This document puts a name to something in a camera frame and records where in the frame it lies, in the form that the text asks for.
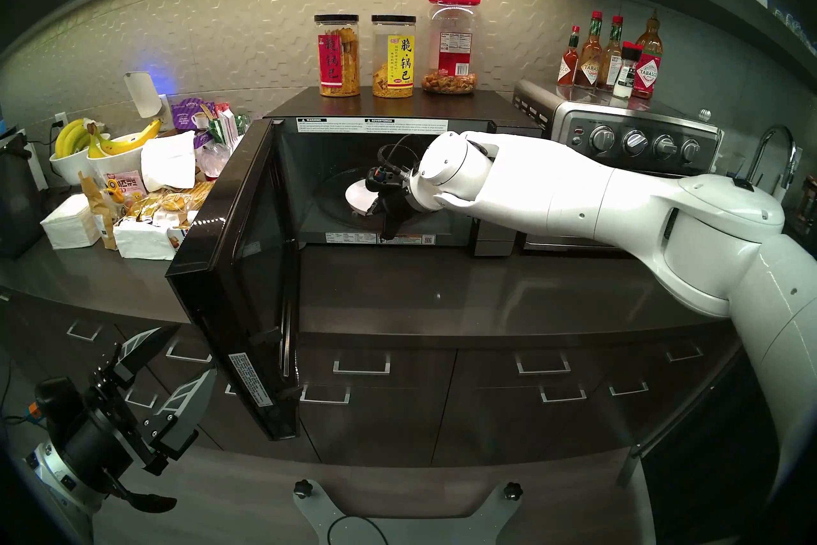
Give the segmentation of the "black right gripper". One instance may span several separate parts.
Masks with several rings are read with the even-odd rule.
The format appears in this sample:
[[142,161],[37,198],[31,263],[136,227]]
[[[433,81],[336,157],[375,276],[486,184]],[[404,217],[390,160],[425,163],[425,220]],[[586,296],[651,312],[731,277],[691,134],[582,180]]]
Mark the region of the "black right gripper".
[[378,192],[378,208],[383,213],[381,236],[385,241],[393,240],[403,225],[418,215],[404,188],[392,187]]

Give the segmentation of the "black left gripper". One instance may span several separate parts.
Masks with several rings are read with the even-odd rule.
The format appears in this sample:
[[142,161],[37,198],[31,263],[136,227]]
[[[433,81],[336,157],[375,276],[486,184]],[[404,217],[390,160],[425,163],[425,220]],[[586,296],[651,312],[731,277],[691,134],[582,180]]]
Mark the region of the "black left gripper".
[[182,384],[155,412],[139,421],[122,390],[177,334],[180,325],[140,332],[121,347],[114,366],[99,366],[84,392],[60,379],[60,458],[72,481],[84,485],[120,485],[121,475],[137,465],[161,475],[198,439],[217,378],[208,368]]

